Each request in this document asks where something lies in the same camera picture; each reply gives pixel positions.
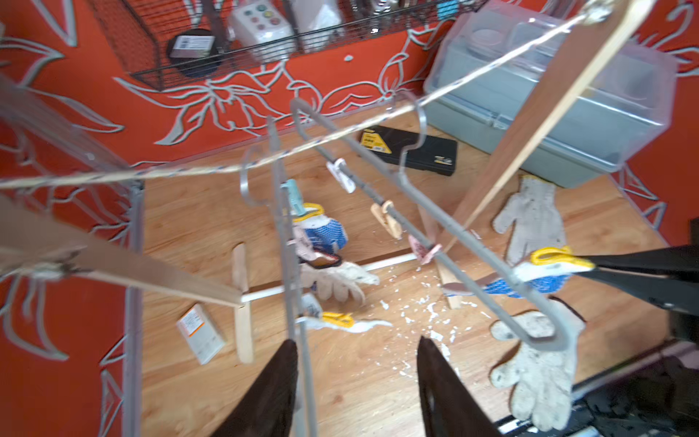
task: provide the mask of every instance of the rope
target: rope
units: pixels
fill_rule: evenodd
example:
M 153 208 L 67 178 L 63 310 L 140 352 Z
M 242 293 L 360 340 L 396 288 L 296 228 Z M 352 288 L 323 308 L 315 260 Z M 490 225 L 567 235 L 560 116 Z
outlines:
M 541 35 L 528 43 L 504 54 L 502 57 L 495 59 L 487 65 L 476 69 L 466 76 L 455 80 L 454 82 L 445 85 L 444 87 L 438 88 L 431 93 L 425 94 L 422 98 L 417 99 L 416 103 L 418 106 L 425 106 L 430 102 L 433 102 L 440 97 L 454 91 L 470 81 L 483 76 L 491 70 L 498 68 L 505 62 L 511 61 L 515 57 L 522 55 L 527 50 L 545 43 L 546 41 L 552 39 L 556 35 L 570 31 L 570 29 L 585 21 L 588 17 L 593 14 L 595 10 L 592 8 L 585 9 L 585 12 L 574 16 L 570 20 L 564 22 L 558 27 L 554 27 L 545 34 Z M 416 109 L 414 103 L 407 103 L 399 108 L 389 110 L 387 112 L 381 113 L 370 117 L 363 122 L 353 124 L 352 126 L 345 127 L 338 131 L 332 132 L 330 134 L 320 136 L 311 141 L 308 141 L 298 147 L 289 150 L 283 150 L 281 152 L 273 153 L 267 157 L 252 161 L 246 164 L 245 167 L 248 169 L 255 169 L 257 167 L 262 167 L 279 159 L 284 159 L 292 155 L 297 155 L 298 153 L 304 152 L 306 150 L 317 147 L 331 141 L 339 140 L 343 136 L 347 136 L 357 131 L 361 131 L 365 128 L 374 126 L 376 124 L 381 124 L 386 120 L 398 117 L 399 115 L 407 114 Z M 199 166 L 199 167 L 173 167 L 170 169 L 158 169 L 150 168 L 143 170 L 123 170 L 123 171 L 111 171 L 108 173 L 102 172 L 92 172 L 92 173 L 81 173 L 76 175 L 68 176 L 36 176 L 32 178 L 3 178 L 0 179 L 0 189 L 12 189 L 12 188 L 30 188 L 30 187 L 40 187 L 40 186 L 53 186 L 61 187 L 67 185 L 86 185 L 86 184 L 101 184 L 108 182 L 120 182 L 125 180 L 147 180 L 147 179 L 157 179 L 157 178 L 174 178 L 178 176 L 198 176 L 198 175 L 211 175 L 211 174 L 222 174 L 222 173 L 237 173 L 243 170 L 242 164 L 233 164 L 228 166 Z

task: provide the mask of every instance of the wooden clothespin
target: wooden clothespin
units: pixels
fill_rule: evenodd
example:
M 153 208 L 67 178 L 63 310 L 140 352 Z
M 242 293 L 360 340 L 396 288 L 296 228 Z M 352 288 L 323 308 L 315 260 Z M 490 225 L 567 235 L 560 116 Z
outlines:
M 381 226 L 383 226 L 393 238 L 400 240 L 403 237 L 403 228 L 396 219 L 388 214 L 387 210 L 389 206 L 393 206 L 393 201 L 387 200 L 381 206 L 374 203 L 371 206 L 371 213 L 374 214 L 376 220 L 379 221 Z

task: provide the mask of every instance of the yellow label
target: yellow label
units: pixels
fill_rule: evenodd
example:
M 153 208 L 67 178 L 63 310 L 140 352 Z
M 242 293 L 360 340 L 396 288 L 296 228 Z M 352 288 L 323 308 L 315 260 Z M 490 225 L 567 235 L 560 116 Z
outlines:
M 448 166 L 454 165 L 454 162 L 452 162 L 452 158 L 447 158 L 440 155 L 435 155 L 435 162 L 437 164 L 445 164 Z
M 361 135 L 361 144 L 374 152 L 391 154 L 391 149 L 386 145 L 381 135 L 371 129 L 366 129 Z

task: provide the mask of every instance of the wooden stick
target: wooden stick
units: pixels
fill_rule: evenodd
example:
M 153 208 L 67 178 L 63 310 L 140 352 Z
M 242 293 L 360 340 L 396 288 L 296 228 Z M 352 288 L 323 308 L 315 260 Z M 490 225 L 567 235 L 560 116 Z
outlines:
M 614 2 L 614 11 L 604 22 L 580 24 L 573 28 L 524 102 L 512 126 L 505 132 L 478 182 L 454 211 L 457 222 L 464 227 L 470 226 L 628 41 L 648 16 L 653 4 L 654 0 L 618 0 Z M 456 239 L 442 231 L 438 242 L 446 251 Z
M 233 263 L 233 286 L 242 294 L 246 294 L 250 288 L 247 284 L 247 263 L 245 262 L 245 244 L 241 243 L 233 248 L 231 254 Z M 236 312 L 236 352 L 240 362 L 251 364 L 255 361 L 255 345 L 252 339 L 252 314 L 250 302 L 234 308 Z
M 56 248 L 77 249 L 77 255 L 70 262 L 87 270 L 80 274 L 87 278 L 226 306 L 240 305 L 239 289 L 210 282 L 120 248 L 50 217 L 18 208 L 0 196 L 0 252 L 13 254 L 22 262 L 27 255 L 56 253 Z
M 427 235 L 427 238 L 434 241 L 439 234 L 439 223 L 437 223 L 437 220 L 434 220 L 432 216 L 429 215 L 421 206 L 418 206 L 417 210 L 420 213 L 422 224 L 425 226 L 425 235 Z M 437 264 L 437 272 L 442 285 L 450 282 L 459 282 L 459 280 L 456 279 L 456 276 L 454 276 L 454 274 L 449 271 L 448 268 L 444 267 L 440 262 L 435 261 L 435 263 Z M 447 296 L 447 303 L 449 304 L 449 308 L 452 310 L 461 308 L 461 297 Z

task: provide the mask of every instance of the white packaging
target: white packaging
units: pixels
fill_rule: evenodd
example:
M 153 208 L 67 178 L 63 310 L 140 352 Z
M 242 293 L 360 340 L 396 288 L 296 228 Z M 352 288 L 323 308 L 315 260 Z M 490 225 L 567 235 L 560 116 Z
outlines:
M 229 33 L 245 47 L 269 43 L 294 35 L 286 18 L 268 0 L 251 1 L 233 9 L 228 17 Z M 288 59 L 296 49 L 293 39 L 252 49 L 252 55 L 262 63 Z
M 193 306 L 178 320 L 177 327 L 201 364 L 208 363 L 226 344 L 204 308 L 199 304 Z

